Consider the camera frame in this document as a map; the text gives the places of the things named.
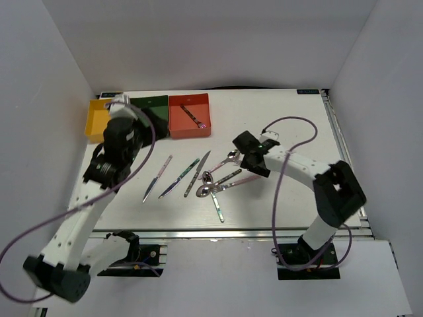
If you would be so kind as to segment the pink handled spoon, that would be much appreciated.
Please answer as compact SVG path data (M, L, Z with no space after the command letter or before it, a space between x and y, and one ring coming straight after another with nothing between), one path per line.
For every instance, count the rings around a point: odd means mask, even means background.
M230 151L224 160L217 163L213 168L209 169L208 172L212 173L227 163L235 162L239 158L239 156L240 156L240 152L237 149Z

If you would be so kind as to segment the green handled fork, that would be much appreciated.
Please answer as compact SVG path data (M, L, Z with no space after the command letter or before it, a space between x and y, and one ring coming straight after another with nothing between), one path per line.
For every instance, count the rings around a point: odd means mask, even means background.
M235 160L233 160L233 161L231 162L231 164L232 164L233 166L240 166L240 165L241 165L241 163L242 163L242 160L241 160L241 159L235 159Z

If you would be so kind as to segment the mosaic handled knife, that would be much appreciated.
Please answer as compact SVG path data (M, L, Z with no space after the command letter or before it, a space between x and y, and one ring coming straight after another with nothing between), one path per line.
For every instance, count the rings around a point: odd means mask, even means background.
M197 180L198 176L200 175L200 172L202 171L202 168L203 168L203 166L204 166L205 162L207 161L207 159L208 159L208 157L209 157L210 153L211 153L211 151L208 151L208 152L207 152L207 153L203 156L203 158L201 159L201 161L200 161L200 163L199 163L198 167L196 168L196 172L195 172L195 174L194 174L193 178L191 179L191 181L190 181L190 183L189 183L189 185L188 185L187 189L186 189L186 190L185 190L185 192L184 192L184 195L183 195L183 197L184 197L184 198L188 197L188 195L189 195L189 193L190 193L190 191L191 191L191 189L192 189L192 187L193 187L194 183L196 182L196 180Z

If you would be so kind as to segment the mosaic handled fork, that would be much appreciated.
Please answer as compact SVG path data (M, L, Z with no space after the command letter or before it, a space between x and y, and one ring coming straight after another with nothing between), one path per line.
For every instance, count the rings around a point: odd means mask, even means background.
M191 111L188 110L188 108L185 105L180 105L181 109L188 115L188 117L197 125L198 128L200 129L205 129L206 128L206 124L202 123L201 121L199 121Z

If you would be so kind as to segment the mosaic handled spoon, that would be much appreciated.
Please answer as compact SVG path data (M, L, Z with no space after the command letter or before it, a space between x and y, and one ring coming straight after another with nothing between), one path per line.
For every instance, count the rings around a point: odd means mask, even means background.
M207 184L207 185L210 185L211 187L214 187L213 176L210 172L208 172L208 171L203 172L202 181L203 181L204 184ZM219 217L219 220L220 220L221 223L223 223L225 219L224 219L223 213L221 211L217 197L216 197L215 193L212 192L212 191L210 191L210 195L211 195L215 210L217 212L217 215Z

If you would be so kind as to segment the pink handled knife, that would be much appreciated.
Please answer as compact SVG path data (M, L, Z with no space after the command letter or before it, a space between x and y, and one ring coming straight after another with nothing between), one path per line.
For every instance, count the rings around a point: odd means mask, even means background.
M169 155L168 158L166 159L165 163L162 165L161 169L159 170L158 174L156 175L156 177L154 177L154 179L152 179L151 183L148 185L144 197L142 199L142 203L145 203L146 199L149 197L149 194L152 192L153 188L155 187L156 183L158 182L159 178L161 177L161 175L163 174L163 172L165 171L165 169L167 168L167 166L169 165L170 161L172 160L173 156Z

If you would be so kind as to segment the pink handled fork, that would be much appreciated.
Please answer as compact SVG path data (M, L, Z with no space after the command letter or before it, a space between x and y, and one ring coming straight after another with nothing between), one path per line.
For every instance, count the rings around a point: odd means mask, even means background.
M216 194L218 192L222 192L222 191L225 191L225 190L227 190L229 188L232 188L232 187L235 187L235 186L240 186L240 185L246 184L248 182L252 182L254 180L258 180L260 178L261 178L261 176L259 176L259 175L252 175L252 176L249 176L247 178L243 178L243 179L240 179L240 180L237 180L237 181L228 183L228 184L221 184L221 185L214 186L211 189L211 192L214 193L214 194Z

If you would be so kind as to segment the green handled spoon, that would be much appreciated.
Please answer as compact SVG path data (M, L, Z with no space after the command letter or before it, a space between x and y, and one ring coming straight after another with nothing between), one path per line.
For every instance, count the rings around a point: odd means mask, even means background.
M197 190L196 190L196 197L206 197L209 194L211 194L212 190L218 186L221 185L222 183L232 179L233 177L235 177L236 175L240 174L242 172L241 169L237 169L236 171L224 176L223 178L215 181L213 179L213 176L211 174L211 172L204 172L202 174L202 182L203 185L200 186Z

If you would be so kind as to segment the green handled knife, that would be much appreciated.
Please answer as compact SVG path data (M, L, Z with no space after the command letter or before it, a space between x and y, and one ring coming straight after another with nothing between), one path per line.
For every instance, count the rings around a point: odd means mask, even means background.
M181 180L199 163L200 159L197 158L189 166L187 166L178 178L158 197L159 199L165 197L172 192L181 182Z

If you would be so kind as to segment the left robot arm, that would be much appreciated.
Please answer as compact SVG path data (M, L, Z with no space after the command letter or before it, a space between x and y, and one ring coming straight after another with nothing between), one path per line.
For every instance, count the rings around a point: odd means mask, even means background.
M139 259L139 237L128 230L107 234L90 252L85 245L119 189L140 171L132 164L143 147L154 148L165 121L149 108L112 104L104 141L94 150L79 192L79 202L39 255L28 256L23 269L34 284L70 303L86 293L91 279L113 264Z

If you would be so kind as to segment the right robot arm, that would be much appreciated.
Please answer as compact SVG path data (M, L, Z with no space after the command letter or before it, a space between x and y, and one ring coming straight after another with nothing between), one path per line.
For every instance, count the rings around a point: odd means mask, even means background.
M313 191L317 216L298 239L299 257L308 264L322 256L322 247L367 202L350 165L343 160L329 164L309 159L283 147L270 133L257 139L244 131L233 144L243 155L241 168L265 178L279 172Z

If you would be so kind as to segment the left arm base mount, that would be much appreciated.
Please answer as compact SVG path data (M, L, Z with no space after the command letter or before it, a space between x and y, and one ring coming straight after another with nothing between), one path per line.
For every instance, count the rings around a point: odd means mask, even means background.
M164 270L165 245L142 244L139 236L128 230L108 233L105 239L120 237L129 243L125 258L114 262L98 277L160 277Z

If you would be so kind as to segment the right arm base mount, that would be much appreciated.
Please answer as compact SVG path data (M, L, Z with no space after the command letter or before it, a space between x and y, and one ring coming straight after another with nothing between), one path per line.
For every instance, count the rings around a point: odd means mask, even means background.
M293 267L301 267L308 263L313 257L297 243L278 244L285 262ZM311 265L301 271L288 269L277 257L276 249L271 249L276 257L278 279L280 281L306 281L306 280L336 280L340 279L340 271L334 265L338 263L338 257L334 244L329 247Z

